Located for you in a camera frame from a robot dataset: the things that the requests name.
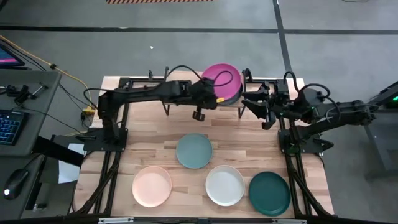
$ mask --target plate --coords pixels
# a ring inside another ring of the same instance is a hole
[[[172,191],[169,173],[157,166],[142,169],[132,182],[132,195],[144,207],[163,204]]]
[[[199,169],[210,162],[213,146],[203,134],[186,134],[177,144],[177,159],[181,165]]]
[[[242,76],[239,73],[238,69],[234,66],[229,65],[227,63],[219,63],[216,65],[212,65],[208,67],[202,74],[203,78],[209,78],[214,80],[217,75],[222,71],[229,71],[232,74],[231,83],[225,86],[216,86],[214,87],[214,92],[218,98],[224,98],[224,100],[228,100],[234,97],[240,90],[242,85]],[[229,73],[222,73],[215,81],[214,85],[222,85],[224,83],[229,82],[231,79],[231,75]]]
[[[283,214],[290,204],[290,190],[286,181],[276,173],[261,172],[249,185],[249,199],[263,215],[275,217]]]
[[[244,193],[244,180],[234,167],[221,165],[210,171],[206,178],[209,198],[221,206],[231,206],[240,201]]]

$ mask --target pink plate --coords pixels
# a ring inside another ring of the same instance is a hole
[[[164,203],[172,191],[169,173],[157,166],[142,169],[132,182],[132,195],[144,207],[156,207]]]
[[[214,87],[214,91],[218,98],[224,98],[225,100],[228,100],[237,94],[242,85],[242,78],[238,69],[227,63],[219,63],[208,67],[203,72],[202,77],[214,80],[216,76],[222,71],[229,71],[232,73],[232,82],[225,86]],[[222,73],[215,81],[215,85],[222,85],[224,83],[227,83],[230,79],[231,75],[229,73]]]

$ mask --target yellow cable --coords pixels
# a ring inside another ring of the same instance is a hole
[[[7,43],[13,45],[14,47],[18,48],[19,50],[23,51],[25,54],[30,55],[31,57],[36,58],[37,60],[39,60],[39,61],[41,61],[41,62],[47,64],[49,67],[52,65],[50,62],[47,62],[47,61],[45,61],[45,60],[43,60],[43,59],[41,59],[41,58],[35,56],[34,54],[31,54],[30,52],[24,50],[22,47],[20,47],[20,46],[18,46],[17,44],[13,43],[11,40],[5,38],[3,35],[0,35],[0,38],[2,38],[3,40],[5,40]],[[64,75],[66,75],[66,76],[68,76],[68,77],[70,77],[70,78],[72,78],[72,79],[74,79],[74,80],[80,82],[81,84],[83,84],[83,85],[85,86],[86,89],[88,89],[88,86],[86,85],[86,83],[84,83],[84,82],[83,82],[82,80],[80,80],[79,78],[76,78],[76,77],[74,77],[73,75],[70,75],[70,74],[68,74],[67,72],[64,72],[63,70],[61,70],[61,69],[59,69],[59,68],[57,68],[57,67],[55,67],[55,69],[56,69],[57,71],[61,72],[62,74],[64,74]],[[90,94],[90,91],[88,91],[88,98],[89,98],[90,101],[91,101],[91,94]]]

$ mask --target black floor line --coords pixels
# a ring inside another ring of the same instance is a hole
[[[274,4],[274,12],[275,12],[275,17],[276,17],[276,24],[277,24],[277,27],[278,27],[279,41],[280,41],[280,47],[282,49],[282,58],[284,59],[285,70],[286,71],[291,71],[292,70],[292,66],[290,64],[289,51],[287,50],[285,30],[284,30],[284,25],[283,25],[283,22],[282,22],[282,16],[280,14],[278,0],[272,0],[272,2]]]
[[[80,26],[23,26],[0,24],[0,30],[46,31],[46,32],[181,32],[181,33],[233,33],[233,34],[337,34],[337,35],[398,35],[398,30],[328,30],[328,29],[277,29],[252,28],[140,28],[140,27],[80,27]]]
[[[285,34],[397,35],[398,30],[285,29]]]
[[[72,27],[72,26],[15,26],[0,25],[0,30],[45,32],[181,32],[181,33],[236,33],[276,34],[278,29],[250,28],[138,28],[138,27]]]

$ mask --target white plate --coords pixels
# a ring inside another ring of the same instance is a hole
[[[221,206],[236,204],[244,193],[242,174],[234,167],[221,165],[210,171],[206,178],[209,198]]]

